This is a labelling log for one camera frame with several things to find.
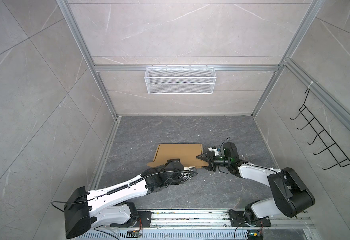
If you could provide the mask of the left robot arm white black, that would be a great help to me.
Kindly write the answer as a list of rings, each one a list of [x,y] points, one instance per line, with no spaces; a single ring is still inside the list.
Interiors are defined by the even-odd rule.
[[[98,190],[80,187],[63,207],[66,239],[76,238],[100,226],[132,227],[138,219],[136,205],[130,200],[181,185],[197,175],[196,167],[184,167],[179,159],[150,168],[123,183]]]

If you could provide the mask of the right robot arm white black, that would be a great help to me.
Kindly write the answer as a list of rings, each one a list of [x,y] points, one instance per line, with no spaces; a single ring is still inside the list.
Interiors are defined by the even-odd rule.
[[[280,214],[292,218],[315,205],[313,194],[294,169],[262,167],[241,160],[234,143],[223,143],[219,149],[209,148],[196,158],[208,163],[208,166],[204,166],[208,171],[214,172],[219,167],[225,167],[236,177],[253,180],[270,188],[271,198],[245,207],[244,219],[247,223]]]

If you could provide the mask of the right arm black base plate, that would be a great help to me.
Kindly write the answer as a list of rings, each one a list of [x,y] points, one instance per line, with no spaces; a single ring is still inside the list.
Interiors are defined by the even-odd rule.
[[[232,227],[270,227],[268,217],[258,218],[251,211],[228,210]]]

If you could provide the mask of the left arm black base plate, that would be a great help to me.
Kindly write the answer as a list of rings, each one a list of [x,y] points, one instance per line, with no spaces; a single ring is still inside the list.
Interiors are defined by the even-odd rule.
[[[134,214],[126,223],[119,224],[110,224],[110,227],[118,227],[118,228],[130,228],[139,226],[143,228],[149,228],[151,226],[152,221],[152,212],[150,211],[140,211]]]

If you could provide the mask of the brown cardboard box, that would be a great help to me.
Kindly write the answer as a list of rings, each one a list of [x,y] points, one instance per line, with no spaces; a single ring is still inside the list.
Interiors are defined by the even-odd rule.
[[[196,157],[203,152],[201,144],[159,144],[154,155],[154,160],[147,164],[148,167],[164,165],[168,160],[179,159],[184,167],[207,167],[208,163]]]

